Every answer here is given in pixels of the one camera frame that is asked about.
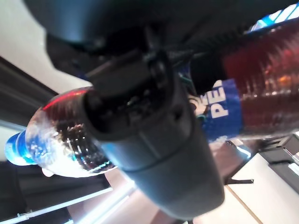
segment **white wall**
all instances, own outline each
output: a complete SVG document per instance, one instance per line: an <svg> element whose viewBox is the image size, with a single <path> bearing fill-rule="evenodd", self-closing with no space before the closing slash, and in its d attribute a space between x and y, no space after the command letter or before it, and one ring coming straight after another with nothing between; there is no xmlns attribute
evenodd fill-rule
<svg viewBox="0 0 299 224"><path fill-rule="evenodd" d="M45 52L45 32L22 0L0 1L0 56L58 93L89 82L57 71Z"/></svg>

